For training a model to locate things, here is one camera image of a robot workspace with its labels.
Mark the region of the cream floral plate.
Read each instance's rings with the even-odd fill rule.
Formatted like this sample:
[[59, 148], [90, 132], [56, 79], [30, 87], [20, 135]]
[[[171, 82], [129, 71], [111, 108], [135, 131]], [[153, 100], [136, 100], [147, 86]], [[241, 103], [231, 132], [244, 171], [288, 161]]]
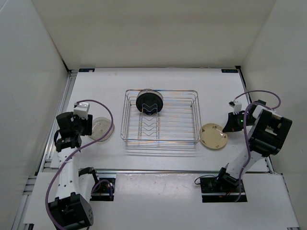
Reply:
[[228, 135], [223, 132], [223, 128], [215, 123], [207, 123], [200, 129], [200, 142], [211, 150], [220, 150], [226, 146]]

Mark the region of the clear glass plate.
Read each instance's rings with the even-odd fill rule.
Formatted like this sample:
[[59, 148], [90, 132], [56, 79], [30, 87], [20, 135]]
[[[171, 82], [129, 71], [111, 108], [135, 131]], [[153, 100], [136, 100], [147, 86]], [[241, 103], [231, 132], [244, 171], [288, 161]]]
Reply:
[[143, 89], [143, 90], [140, 90], [140, 92], [138, 93], [138, 96], [141, 96], [141, 95], [146, 94], [146, 93], [153, 93], [155, 95], [163, 97], [162, 94], [159, 91], [156, 91], [156, 90], [153, 90], [153, 89]]
[[92, 140], [97, 140], [106, 134], [111, 126], [111, 120], [105, 117], [98, 117], [93, 120], [92, 135], [89, 136]]

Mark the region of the black round plate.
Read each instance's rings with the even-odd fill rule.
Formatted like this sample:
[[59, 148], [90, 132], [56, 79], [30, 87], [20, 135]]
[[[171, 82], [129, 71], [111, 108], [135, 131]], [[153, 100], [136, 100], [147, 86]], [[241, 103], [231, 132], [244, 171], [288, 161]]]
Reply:
[[156, 92], [140, 92], [136, 99], [136, 107], [139, 112], [146, 115], [159, 113], [163, 108], [163, 96]]

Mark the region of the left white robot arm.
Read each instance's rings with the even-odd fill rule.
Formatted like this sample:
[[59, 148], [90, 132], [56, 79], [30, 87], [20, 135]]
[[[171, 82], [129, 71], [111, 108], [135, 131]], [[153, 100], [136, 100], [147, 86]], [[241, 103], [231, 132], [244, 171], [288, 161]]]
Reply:
[[92, 134], [93, 116], [78, 116], [65, 112], [56, 117], [59, 130], [54, 135], [60, 172], [54, 200], [45, 197], [47, 214], [58, 230], [81, 230], [94, 223], [91, 193], [100, 188], [101, 181], [93, 167], [80, 169], [82, 136]]

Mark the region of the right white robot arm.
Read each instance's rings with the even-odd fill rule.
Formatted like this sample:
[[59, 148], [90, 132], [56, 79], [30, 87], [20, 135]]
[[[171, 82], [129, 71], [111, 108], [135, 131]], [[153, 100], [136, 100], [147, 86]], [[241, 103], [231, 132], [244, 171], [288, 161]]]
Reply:
[[250, 152], [243, 150], [235, 160], [221, 168], [215, 185], [220, 191], [236, 189], [243, 174], [257, 161], [270, 155], [276, 155], [281, 150], [292, 120], [276, 114], [266, 107], [266, 102], [257, 100], [248, 109], [238, 113], [229, 112], [228, 120], [223, 128], [224, 133], [238, 132], [244, 129], [244, 122], [251, 126], [247, 134], [247, 145]]

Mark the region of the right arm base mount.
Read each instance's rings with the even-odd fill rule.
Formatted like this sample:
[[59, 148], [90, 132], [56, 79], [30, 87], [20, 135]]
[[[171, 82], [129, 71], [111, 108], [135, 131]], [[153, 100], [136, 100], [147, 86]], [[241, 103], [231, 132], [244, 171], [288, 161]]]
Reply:
[[201, 187], [203, 203], [244, 203], [248, 201], [243, 183], [239, 189], [238, 180], [232, 177], [203, 175], [196, 178], [194, 184]]

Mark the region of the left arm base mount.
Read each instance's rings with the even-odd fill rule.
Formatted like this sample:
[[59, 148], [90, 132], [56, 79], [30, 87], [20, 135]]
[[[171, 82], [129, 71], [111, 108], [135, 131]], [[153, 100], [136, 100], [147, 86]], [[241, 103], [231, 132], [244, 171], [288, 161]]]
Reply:
[[108, 180], [112, 186], [112, 192], [107, 182], [102, 182], [93, 192], [90, 201], [114, 201], [116, 175], [115, 174], [100, 174], [99, 180]]

